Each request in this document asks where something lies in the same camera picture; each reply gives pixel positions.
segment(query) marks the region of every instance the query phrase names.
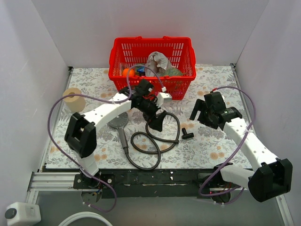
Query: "black plug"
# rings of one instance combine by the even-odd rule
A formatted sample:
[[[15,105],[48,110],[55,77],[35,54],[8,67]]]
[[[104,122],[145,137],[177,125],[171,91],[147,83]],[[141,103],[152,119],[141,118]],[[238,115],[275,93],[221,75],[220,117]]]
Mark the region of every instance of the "black plug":
[[[187,131],[185,128],[182,128],[182,132],[183,132],[183,136],[182,136],[182,139],[186,140],[186,139],[189,139],[189,138],[193,138],[194,137],[194,134],[193,133],[188,133],[187,134]]]

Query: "red plastic basket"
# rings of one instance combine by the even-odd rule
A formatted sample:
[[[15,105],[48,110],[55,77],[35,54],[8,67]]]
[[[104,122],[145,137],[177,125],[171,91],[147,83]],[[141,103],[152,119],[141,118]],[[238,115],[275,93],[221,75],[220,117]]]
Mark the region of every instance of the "red plastic basket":
[[[109,78],[117,88],[121,90],[127,86],[127,79],[121,75],[121,64],[131,67],[135,64],[144,64],[150,53],[158,51],[163,53],[178,68],[183,76],[160,77],[167,92],[173,100],[182,100],[191,81],[196,78],[196,58],[190,38],[167,37],[161,39],[117,38],[110,55]],[[150,81],[155,92],[161,92],[161,85],[156,77],[130,77],[130,85],[137,85],[141,79]]]

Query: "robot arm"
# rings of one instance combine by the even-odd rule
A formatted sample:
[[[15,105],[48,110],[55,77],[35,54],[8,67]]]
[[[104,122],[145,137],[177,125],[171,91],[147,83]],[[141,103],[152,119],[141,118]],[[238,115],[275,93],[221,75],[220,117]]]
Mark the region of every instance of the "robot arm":
[[[198,117],[200,123],[214,129],[220,127],[238,145],[247,127],[242,115],[234,107],[226,108],[219,92],[204,97],[205,101],[197,100],[190,119],[194,120],[197,112],[201,111]],[[290,191],[293,166],[287,159],[279,159],[251,131],[240,150],[249,160],[253,171],[227,165],[220,171],[224,181],[248,188],[259,202]]]
[[[172,98],[170,94],[163,92],[158,93],[153,99],[146,98],[153,88],[154,86],[150,82],[143,79],[134,87],[129,100],[117,104],[103,104],[90,112],[82,115],[75,113],[71,116],[64,139],[74,150],[79,164],[91,175],[95,175],[99,171],[93,155],[97,145],[97,132],[121,113],[135,107],[143,112],[143,117],[149,123],[150,128],[162,131],[166,112],[157,116],[157,111],[164,102],[171,101]],[[129,88],[125,87],[110,101],[118,102],[128,97]]]

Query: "orange ball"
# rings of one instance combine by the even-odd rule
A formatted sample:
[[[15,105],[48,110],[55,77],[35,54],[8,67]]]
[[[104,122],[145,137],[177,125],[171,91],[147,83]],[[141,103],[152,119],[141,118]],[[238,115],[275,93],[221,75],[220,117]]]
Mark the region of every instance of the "orange ball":
[[[122,72],[122,76],[126,77],[128,70],[129,70],[129,68],[125,68]],[[131,69],[130,73],[129,73],[129,77],[133,77],[134,75],[135,75],[135,70]]]

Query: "table surface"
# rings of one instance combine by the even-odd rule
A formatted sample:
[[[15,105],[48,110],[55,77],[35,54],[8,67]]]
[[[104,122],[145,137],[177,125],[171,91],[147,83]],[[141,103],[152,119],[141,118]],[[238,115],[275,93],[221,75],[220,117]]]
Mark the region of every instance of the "table surface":
[[[235,150],[236,144],[220,129],[212,129],[201,125],[198,121],[190,121],[189,117],[195,101],[204,99],[204,94],[220,86],[236,86],[236,79],[230,66],[204,66],[196,65],[197,76],[191,82],[187,93],[182,101],[172,101],[162,106],[162,109],[175,114],[181,128],[185,127],[188,133],[194,133],[194,138],[189,140],[180,139],[180,143],[172,150],[162,154],[159,169],[211,169],[217,164],[224,162]],[[114,84],[108,78],[108,68],[77,68],[73,70],[69,87],[79,88],[83,94],[94,97],[110,99],[117,92]],[[222,89],[220,92],[225,97],[227,107],[236,107],[248,121],[241,96],[237,90]],[[102,103],[86,99],[86,107],[81,112],[88,112]],[[72,112],[64,104],[60,118],[54,132],[54,138],[59,145],[72,157],[74,153],[64,141],[64,135]],[[145,132],[145,121],[139,110],[128,111],[129,122],[125,126],[125,134],[129,142],[131,135],[137,131]],[[166,117],[161,133],[151,130],[155,136],[164,139],[174,139],[176,135],[175,120]],[[135,138],[135,143],[141,149],[154,151],[154,147],[146,137]],[[170,144],[157,141],[160,149],[165,149]],[[130,157],[134,162],[143,167],[150,167],[157,161],[156,155],[143,154],[135,150],[129,142]],[[134,169],[125,157],[119,141],[117,130],[104,126],[97,133],[97,148],[94,151],[96,163],[100,169]],[[250,168],[247,158],[238,152],[231,160],[243,168]],[[77,166],[67,159],[54,145],[48,150],[46,158],[47,169],[76,169]]]

